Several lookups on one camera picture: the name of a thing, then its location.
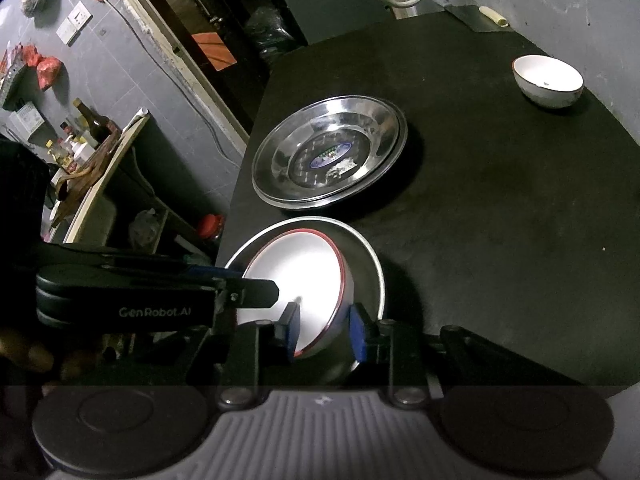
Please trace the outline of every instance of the brown bottle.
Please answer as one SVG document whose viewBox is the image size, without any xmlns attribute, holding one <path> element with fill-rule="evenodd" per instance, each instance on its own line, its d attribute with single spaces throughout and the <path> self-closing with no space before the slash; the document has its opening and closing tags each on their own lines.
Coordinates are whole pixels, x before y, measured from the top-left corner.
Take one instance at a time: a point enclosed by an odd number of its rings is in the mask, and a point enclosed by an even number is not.
<svg viewBox="0 0 640 480">
<path fill-rule="evenodd" d="M 73 104 L 89 123 L 89 133 L 95 141 L 99 144 L 104 142 L 111 133 L 109 130 L 109 118 L 94 113 L 78 98 L 74 99 Z"/>
</svg>

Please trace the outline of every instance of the hand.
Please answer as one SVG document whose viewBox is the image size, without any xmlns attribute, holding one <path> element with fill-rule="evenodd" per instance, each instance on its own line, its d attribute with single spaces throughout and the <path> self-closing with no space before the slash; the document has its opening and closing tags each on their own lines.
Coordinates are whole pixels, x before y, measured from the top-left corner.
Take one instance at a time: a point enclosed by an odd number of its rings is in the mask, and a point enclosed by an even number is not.
<svg viewBox="0 0 640 480">
<path fill-rule="evenodd" d="M 44 345 L 31 341 L 11 328 L 0 328 L 0 356 L 25 370 L 45 373 L 53 368 L 54 358 Z"/>
<path fill-rule="evenodd" d="M 0 356 L 15 365 L 36 373 L 49 372 L 54 356 L 45 346 L 12 328 L 0 328 Z M 102 360 L 97 349 L 75 349 L 65 355 L 60 365 L 60 380 L 66 381 L 94 369 Z"/>
</svg>

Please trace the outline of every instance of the screw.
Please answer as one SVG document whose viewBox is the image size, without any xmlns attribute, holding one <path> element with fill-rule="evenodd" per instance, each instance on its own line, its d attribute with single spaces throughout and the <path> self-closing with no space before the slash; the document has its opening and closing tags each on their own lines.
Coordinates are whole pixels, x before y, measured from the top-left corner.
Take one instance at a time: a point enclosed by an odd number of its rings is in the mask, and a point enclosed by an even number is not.
<svg viewBox="0 0 640 480">
<path fill-rule="evenodd" d="M 405 406 L 421 404 L 427 398 L 427 394 L 424 393 L 424 390 L 422 388 L 416 388 L 415 386 L 400 388 L 395 392 L 394 396 L 400 404 L 404 404 Z"/>
<path fill-rule="evenodd" d="M 251 402 L 254 398 L 254 394 L 251 393 L 249 388 L 244 386 L 232 386 L 223 390 L 220 394 L 220 399 L 227 406 L 244 406 Z"/>
</svg>

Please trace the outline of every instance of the stainless steel plate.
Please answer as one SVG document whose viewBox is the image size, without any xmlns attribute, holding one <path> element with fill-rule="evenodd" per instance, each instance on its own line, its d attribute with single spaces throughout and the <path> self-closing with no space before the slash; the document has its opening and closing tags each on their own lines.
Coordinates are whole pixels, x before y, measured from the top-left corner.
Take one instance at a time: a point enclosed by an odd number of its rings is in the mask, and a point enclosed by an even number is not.
<svg viewBox="0 0 640 480">
<path fill-rule="evenodd" d="M 254 189 L 278 206 L 309 206 L 368 180 L 392 153 L 403 127 L 397 107 L 371 97 L 309 105 L 276 126 L 258 148 Z"/>
<path fill-rule="evenodd" d="M 385 279 L 371 245 L 354 228 L 332 218 L 302 216 L 278 222 L 254 235 L 229 259 L 227 269 L 244 272 L 255 254 L 272 238 L 298 228 L 315 229 L 335 243 L 350 266 L 353 277 L 353 301 L 363 304 L 373 319 L 382 319 L 385 311 Z M 288 367 L 278 367 L 265 378 L 267 384 L 318 386 L 339 384 L 353 370 L 356 361 L 351 351 L 348 324 L 331 344 L 308 358 L 296 359 Z"/>
<path fill-rule="evenodd" d="M 310 200 L 307 202 L 282 202 L 280 200 L 274 200 L 260 193 L 260 190 L 257 187 L 255 187 L 255 183 L 254 183 L 254 189 L 258 194 L 258 196 L 262 200 L 264 200 L 267 204 L 273 205 L 280 209 L 304 210 L 304 209 L 315 209 L 319 207 L 325 207 L 329 204 L 338 202 L 338 200 L 342 200 L 353 194 L 356 194 L 359 191 L 362 191 L 363 189 L 365 189 L 366 187 L 369 187 L 371 184 L 377 181 L 380 177 L 382 177 L 389 170 L 389 168 L 393 166 L 396 160 L 398 160 L 398 157 L 400 157 L 400 154 L 404 149 L 404 145 L 406 144 L 406 139 L 408 135 L 406 119 L 404 118 L 404 114 L 402 113 L 402 110 L 396 107 L 393 103 L 386 102 L 386 104 L 396 112 L 396 116 L 398 117 L 398 121 L 400 123 L 398 140 L 396 140 L 395 145 L 393 146 L 391 152 L 386 157 L 386 159 L 375 170 L 369 173 L 366 176 L 366 178 L 363 178 L 358 182 L 356 182 L 355 184 L 353 184 L 352 186 L 347 187 L 343 190 L 339 190 L 334 194 L 325 196 L 324 198 Z"/>
</svg>

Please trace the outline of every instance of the finger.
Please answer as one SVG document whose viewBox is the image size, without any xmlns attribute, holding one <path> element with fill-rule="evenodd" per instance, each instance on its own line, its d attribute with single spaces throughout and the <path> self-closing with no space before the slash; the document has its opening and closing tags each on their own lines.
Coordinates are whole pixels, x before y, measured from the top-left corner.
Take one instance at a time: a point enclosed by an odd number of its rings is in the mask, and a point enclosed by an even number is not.
<svg viewBox="0 0 640 480">
<path fill-rule="evenodd" d="M 60 365 L 60 379 L 68 381 L 93 370 L 101 361 L 101 355 L 91 350 L 74 350 L 66 355 Z"/>
<path fill-rule="evenodd" d="M 53 390 L 60 386 L 60 381 L 49 381 L 42 385 L 42 396 L 48 396 Z"/>
<path fill-rule="evenodd" d="M 33 372 L 48 372 L 53 367 L 53 355 L 41 343 L 10 328 L 0 330 L 0 356 L 15 365 Z"/>
<path fill-rule="evenodd" d="M 28 359 L 30 369 L 34 372 L 44 373 L 53 368 L 53 355 L 42 343 L 34 343 L 29 348 Z"/>
</svg>

